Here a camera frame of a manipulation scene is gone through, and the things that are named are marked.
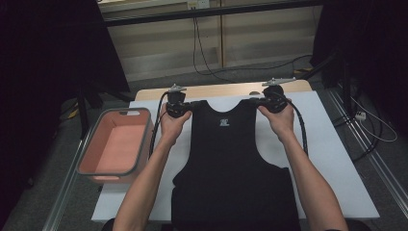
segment white cable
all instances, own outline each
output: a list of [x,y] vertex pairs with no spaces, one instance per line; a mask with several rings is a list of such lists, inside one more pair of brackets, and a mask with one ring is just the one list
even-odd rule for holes
[[375,118],[378,119],[380,122],[384,123],[391,131],[393,131],[393,133],[394,133],[394,135],[395,135],[395,138],[394,138],[393,140],[384,140],[384,139],[381,139],[381,138],[375,136],[372,132],[369,131],[369,129],[367,129],[367,128],[363,125],[362,120],[359,119],[359,120],[360,120],[360,125],[364,128],[364,130],[366,130],[370,135],[372,135],[373,137],[375,137],[375,138],[377,138],[377,139],[379,139],[379,140],[381,140],[381,141],[392,142],[392,141],[396,141],[396,139],[398,139],[398,135],[396,134],[396,131],[395,131],[390,125],[388,125],[388,124],[387,124],[385,121],[383,121],[381,118],[379,118],[379,117],[375,116],[374,114],[372,114],[371,112],[367,111],[367,110],[366,110],[363,106],[361,106],[353,97],[351,97],[351,99],[352,99],[352,100],[354,101],[354,103],[356,103],[361,109],[363,109],[363,111],[365,111],[366,113],[368,113],[368,114],[370,114],[371,116],[375,117]]

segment wall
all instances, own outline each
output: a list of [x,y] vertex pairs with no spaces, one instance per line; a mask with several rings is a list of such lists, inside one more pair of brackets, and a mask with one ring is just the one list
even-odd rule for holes
[[[210,4],[218,7],[265,2],[216,0]],[[187,9],[186,0],[104,0],[99,6],[105,18]],[[205,59],[210,68],[220,68],[312,54],[320,10],[310,7],[198,18]],[[193,19],[111,27],[109,32],[128,82],[195,71]],[[206,69],[198,39],[195,64],[200,70]]]

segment connector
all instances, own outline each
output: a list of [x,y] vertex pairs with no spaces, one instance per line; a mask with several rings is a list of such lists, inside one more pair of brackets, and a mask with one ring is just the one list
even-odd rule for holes
[[197,0],[189,0],[187,1],[187,10],[195,10],[198,9],[198,2]]
[[356,113],[356,119],[362,120],[362,121],[366,120],[366,113],[364,113],[364,112],[357,112],[357,113]]

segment person's left arm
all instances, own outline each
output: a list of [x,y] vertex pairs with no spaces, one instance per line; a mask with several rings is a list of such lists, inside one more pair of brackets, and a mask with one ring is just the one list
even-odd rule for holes
[[170,148],[180,136],[184,122],[191,116],[191,112],[187,112],[173,118],[165,114],[165,107],[161,111],[162,136],[146,167],[126,193],[115,218],[114,230],[144,230],[147,225]]

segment person's right arm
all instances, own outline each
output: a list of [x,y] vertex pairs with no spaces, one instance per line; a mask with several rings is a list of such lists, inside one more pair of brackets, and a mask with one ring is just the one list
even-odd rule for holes
[[293,131],[293,107],[288,105],[279,114],[261,106],[270,127],[285,147],[300,203],[312,230],[348,230],[342,210],[331,187],[309,160]]

